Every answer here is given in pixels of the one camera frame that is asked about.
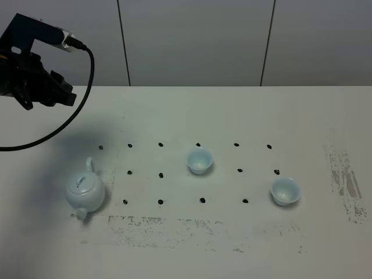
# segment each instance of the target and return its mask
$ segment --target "white teapot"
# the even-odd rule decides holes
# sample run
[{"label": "white teapot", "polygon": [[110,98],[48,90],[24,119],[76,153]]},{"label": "white teapot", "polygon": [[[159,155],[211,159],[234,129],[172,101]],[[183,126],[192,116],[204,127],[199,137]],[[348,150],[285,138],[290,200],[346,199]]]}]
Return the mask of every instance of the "white teapot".
[{"label": "white teapot", "polygon": [[85,163],[87,171],[76,174],[65,189],[69,204],[75,208],[75,216],[84,220],[87,213],[96,211],[105,199],[102,180],[93,172],[92,158]]}]

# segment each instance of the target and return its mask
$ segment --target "teapot lid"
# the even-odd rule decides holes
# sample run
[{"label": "teapot lid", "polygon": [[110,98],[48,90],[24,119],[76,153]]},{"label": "teapot lid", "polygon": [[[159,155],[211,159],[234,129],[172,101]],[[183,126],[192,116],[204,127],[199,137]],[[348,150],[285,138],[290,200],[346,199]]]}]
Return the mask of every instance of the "teapot lid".
[{"label": "teapot lid", "polygon": [[73,177],[69,185],[69,190],[74,194],[81,195],[92,189],[94,184],[94,173],[86,171]]}]

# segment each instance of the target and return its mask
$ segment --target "tabletop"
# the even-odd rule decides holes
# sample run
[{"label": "tabletop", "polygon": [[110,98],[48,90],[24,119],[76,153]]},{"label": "tabletop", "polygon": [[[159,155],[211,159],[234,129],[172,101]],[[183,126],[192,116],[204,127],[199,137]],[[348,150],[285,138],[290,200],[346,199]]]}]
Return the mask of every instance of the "tabletop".
[{"label": "tabletop", "polygon": [[[56,137],[0,154],[0,276],[370,278],[371,89],[93,87]],[[0,146],[76,107],[1,98]],[[202,176],[186,165],[196,144],[214,161]],[[63,191],[89,156],[106,198],[78,221]],[[279,177],[298,202],[273,202]]]}]

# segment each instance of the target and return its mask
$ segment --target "teapot spout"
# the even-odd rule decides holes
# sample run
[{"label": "teapot spout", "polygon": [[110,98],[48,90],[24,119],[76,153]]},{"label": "teapot spout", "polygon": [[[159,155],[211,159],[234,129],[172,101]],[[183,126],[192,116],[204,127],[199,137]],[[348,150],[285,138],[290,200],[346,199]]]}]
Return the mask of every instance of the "teapot spout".
[{"label": "teapot spout", "polygon": [[88,214],[88,211],[85,208],[75,209],[75,216],[78,220],[84,220]]}]

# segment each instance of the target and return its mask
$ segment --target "black cable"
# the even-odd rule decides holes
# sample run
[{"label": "black cable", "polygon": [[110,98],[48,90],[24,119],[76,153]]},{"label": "black cable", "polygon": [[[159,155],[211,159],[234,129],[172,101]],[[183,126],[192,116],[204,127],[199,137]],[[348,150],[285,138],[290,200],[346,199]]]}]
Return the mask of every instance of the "black cable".
[{"label": "black cable", "polygon": [[89,48],[87,48],[83,43],[81,43],[78,40],[75,40],[75,39],[70,40],[67,44],[69,44],[69,45],[71,45],[71,46],[73,46],[77,49],[82,49],[83,51],[88,52],[89,57],[91,59],[91,72],[90,72],[90,76],[89,76],[88,87],[87,87],[87,90],[85,92],[85,95],[84,95],[83,100],[81,101],[80,105],[77,107],[75,112],[70,116],[70,118],[67,119],[66,122],[64,122],[58,129],[51,132],[49,135],[46,135],[44,138],[38,139],[37,141],[31,142],[29,144],[24,144],[24,145],[19,145],[19,146],[10,146],[10,147],[0,147],[0,152],[1,151],[17,151],[17,150],[27,149],[27,148],[34,147],[36,145],[39,145],[39,144],[49,140],[50,138],[54,137],[56,134],[61,132],[64,128],[66,128],[72,122],[72,120],[75,119],[75,117],[79,114],[79,112],[81,111],[81,109],[85,105],[85,102],[87,101],[87,99],[89,97],[89,93],[91,92],[93,77],[94,77],[94,57],[93,57],[93,53]]}]

